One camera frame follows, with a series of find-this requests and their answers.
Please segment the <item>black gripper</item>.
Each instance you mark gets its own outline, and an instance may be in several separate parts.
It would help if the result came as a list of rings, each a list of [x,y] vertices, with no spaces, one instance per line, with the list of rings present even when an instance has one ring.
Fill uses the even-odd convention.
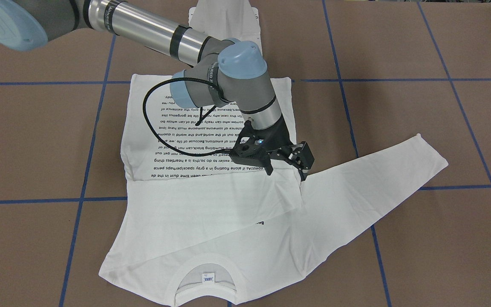
[[[247,120],[229,156],[238,165],[262,167],[268,176],[273,172],[271,159],[285,161],[298,169],[301,181],[306,180],[315,161],[307,142],[291,142],[283,116],[264,130],[254,129]]]

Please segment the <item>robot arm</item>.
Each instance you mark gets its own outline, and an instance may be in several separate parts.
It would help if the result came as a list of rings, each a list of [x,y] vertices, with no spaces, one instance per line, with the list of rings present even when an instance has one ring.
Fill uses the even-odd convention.
[[[0,0],[0,43],[12,50],[33,50],[85,28],[125,37],[189,65],[149,89],[143,99],[146,124],[166,148],[192,157],[228,155],[234,163],[261,167],[268,175],[271,162],[281,160],[306,179],[314,156],[306,142],[291,142],[267,62],[253,41],[220,40],[125,0]],[[209,106],[213,111],[236,103],[244,128],[234,146],[192,153],[162,140],[148,118],[147,100],[164,85],[182,108]]]

